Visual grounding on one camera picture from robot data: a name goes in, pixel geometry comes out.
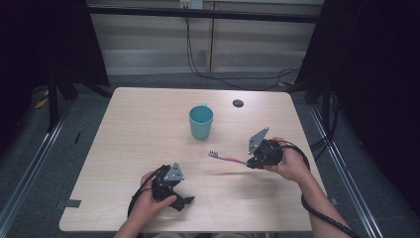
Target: teal cup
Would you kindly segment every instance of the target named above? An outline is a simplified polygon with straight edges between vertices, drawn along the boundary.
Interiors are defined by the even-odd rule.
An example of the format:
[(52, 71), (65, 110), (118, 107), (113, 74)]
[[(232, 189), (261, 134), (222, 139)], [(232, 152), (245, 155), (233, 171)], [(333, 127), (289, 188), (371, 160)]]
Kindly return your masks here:
[(199, 140), (209, 137), (212, 122), (213, 111), (205, 103), (195, 106), (189, 111), (191, 134)]

